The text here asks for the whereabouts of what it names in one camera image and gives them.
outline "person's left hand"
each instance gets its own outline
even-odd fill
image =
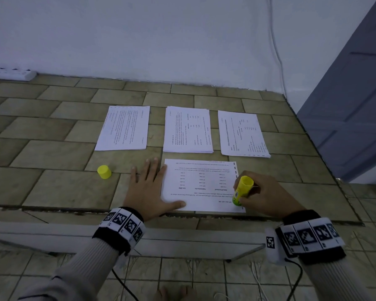
[[[156,175],[158,164],[159,160],[157,158],[152,163],[147,159],[138,182],[136,167],[131,169],[130,185],[123,206],[138,211],[144,221],[186,205],[184,201],[165,203],[161,200],[161,182],[167,166],[164,165]]]

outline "stack of paper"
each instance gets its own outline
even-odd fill
[[[256,114],[218,111],[218,126],[223,155],[270,158]]]
[[[146,148],[150,107],[110,106],[96,151]]]
[[[209,110],[167,107],[163,151],[213,153]]]
[[[185,201],[186,206],[179,210],[245,212],[244,207],[232,203],[238,177],[235,162],[165,159],[164,164],[163,201]]]

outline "person's right hand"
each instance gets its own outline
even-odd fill
[[[243,207],[278,218],[286,217],[293,212],[306,210],[274,177],[269,175],[244,171],[236,179],[234,190],[237,188],[241,176],[244,175],[253,179],[255,184],[248,197],[240,197],[239,201]]]

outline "paper sheet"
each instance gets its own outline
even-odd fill
[[[209,110],[167,107],[163,151],[213,153]]]
[[[238,177],[235,162],[165,159],[164,163],[163,201],[185,201],[187,205],[179,210],[245,212],[244,207],[232,203]]]
[[[218,111],[218,126],[221,154],[270,158],[256,114]]]
[[[110,106],[96,151],[146,148],[150,107]]]

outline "black cable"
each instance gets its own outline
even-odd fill
[[[114,269],[111,270],[115,276],[115,278],[121,283],[121,285],[127,290],[127,292],[129,292],[129,294],[136,300],[136,301],[139,301],[138,298],[136,298],[136,296],[132,293],[132,291],[129,290],[129,288],[121,281],[121,279],[117,276],[117,274],[115,273]]]
[[[288,298],[287,298],[287,301],[290,301],[291,297],[294,295],[294,291],[295,289],[297,288],[298,284],[300,283],[301,281],[301,278],[302,278],[302,274],[304,273],[304,270],[302,269],[302,266],[299,265],[298,263],[294,262],[294,261],[291,261],[287,258],[284,259],[286,262],[290,262],[290,263],[294,263],[295,265],[297,265],[299,268],[300,268],[300,275],[298,276],[298,279],[297,281],[295,282],[294,286],[292,287],[291,289],[291,292],[290,294],[288,295]]]

